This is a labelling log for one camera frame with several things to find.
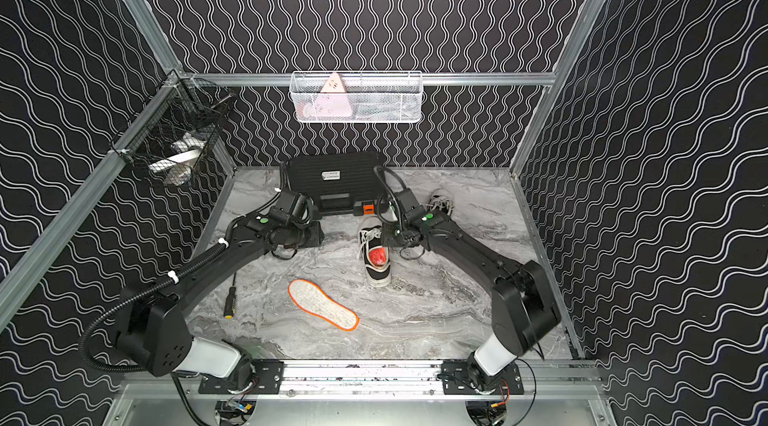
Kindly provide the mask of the black white sneaker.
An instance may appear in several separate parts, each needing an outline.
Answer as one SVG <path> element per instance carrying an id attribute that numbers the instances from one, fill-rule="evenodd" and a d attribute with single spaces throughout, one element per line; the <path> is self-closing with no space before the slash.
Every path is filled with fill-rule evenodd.
<path id="1" fill-rule="evenodd" d="M 358 229 L 359 256 L 365 274 L 373 287 L 386 287 L 391 282 L 390 254 L 382 240 L 382 222 L 373 216 L 364 217 Z"/>
<path id="2" fill-rule="evenodd" d="M 429 211 L 442 211 L 448 216 L 452 216 L 455 208 L 454 195 L 444 188 L 438 188 L 430 195 L 426 208 Z"/>

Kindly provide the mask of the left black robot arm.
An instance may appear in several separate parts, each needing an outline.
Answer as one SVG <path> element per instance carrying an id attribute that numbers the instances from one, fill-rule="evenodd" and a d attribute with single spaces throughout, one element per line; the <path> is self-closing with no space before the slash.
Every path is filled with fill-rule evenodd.
<path id="1" fill-rule="evenodd" d="M 314 201 L 281 190 L 267 213 L 255 210 L 233 220 L 214 246 L 185 265 L 144 289 L 124 290 L 116 304 L 85 327 L 78 342 L 80 357 L 103 372 L 200 374 L 223 381 L 232 392 L 246 390 L 254 381 L 251 354 L 225 341 L 193 335 L 188 314 L 248 263 L 278 250 L 317 247 L 323 240 Z M 128 365 L 110 364 L 91 351 L 91 336 L 108 319 L 115 321 L 112 345 L 130 359 Z"/>

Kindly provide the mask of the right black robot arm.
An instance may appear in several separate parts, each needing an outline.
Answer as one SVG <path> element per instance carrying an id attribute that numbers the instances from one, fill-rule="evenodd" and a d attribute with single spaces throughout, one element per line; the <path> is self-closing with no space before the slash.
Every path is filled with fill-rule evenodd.
<path id="1" fill-rule="evenodd" d="M 394 208 L 395 220 L 384 222 L 384 245 L 419 246 L 435 253 L 488 294 L 491 333 L 468 357 L 465 383 L 478 392 L 495 389 L 503 370 L 561 322 L 545 268 L 501 255 L 464 231 L 445 211 L 427 208 L 392 169 L 375 166 L 373 172 L 384 187 L 383 200 Z"/>

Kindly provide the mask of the red patterned insole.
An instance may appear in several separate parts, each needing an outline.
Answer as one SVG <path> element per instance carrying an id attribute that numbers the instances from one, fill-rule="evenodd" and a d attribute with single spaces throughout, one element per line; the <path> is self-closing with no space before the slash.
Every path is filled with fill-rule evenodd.
<path id="1" fill-rule="evenodd" d="M 368 249 L 366 260 L 371 268 L 385 270 L 389 267 L 389 252 L 385 246 L 375 246 Z"/>

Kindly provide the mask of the white insole orange edge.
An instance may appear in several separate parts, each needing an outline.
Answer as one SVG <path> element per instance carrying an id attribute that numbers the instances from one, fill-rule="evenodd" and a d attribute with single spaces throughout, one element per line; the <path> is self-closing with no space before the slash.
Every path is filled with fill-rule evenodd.
<path id="1" fill-rule="evenodd" d="M 293 280 L 288 286 L 288 294 L 300 310 L 321 318 L 340 330 L 353 331 L 359 325 L 359 316 L 354 311 L 333 300 L 311 281 Z"/>

